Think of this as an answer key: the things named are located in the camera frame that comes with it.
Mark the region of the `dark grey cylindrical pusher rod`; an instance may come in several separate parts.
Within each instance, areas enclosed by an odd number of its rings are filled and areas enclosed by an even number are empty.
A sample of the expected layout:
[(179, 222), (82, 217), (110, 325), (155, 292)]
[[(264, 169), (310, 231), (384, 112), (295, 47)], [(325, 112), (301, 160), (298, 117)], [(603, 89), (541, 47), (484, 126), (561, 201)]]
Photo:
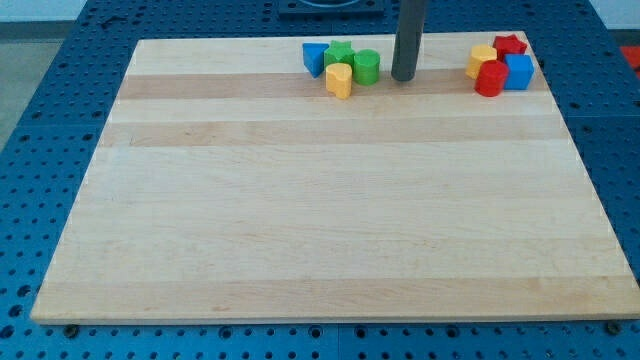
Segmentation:
[(428, 0), (401, 0), (396, 30), (391, 76), (399, 82), (411, 81), (417, 69)]

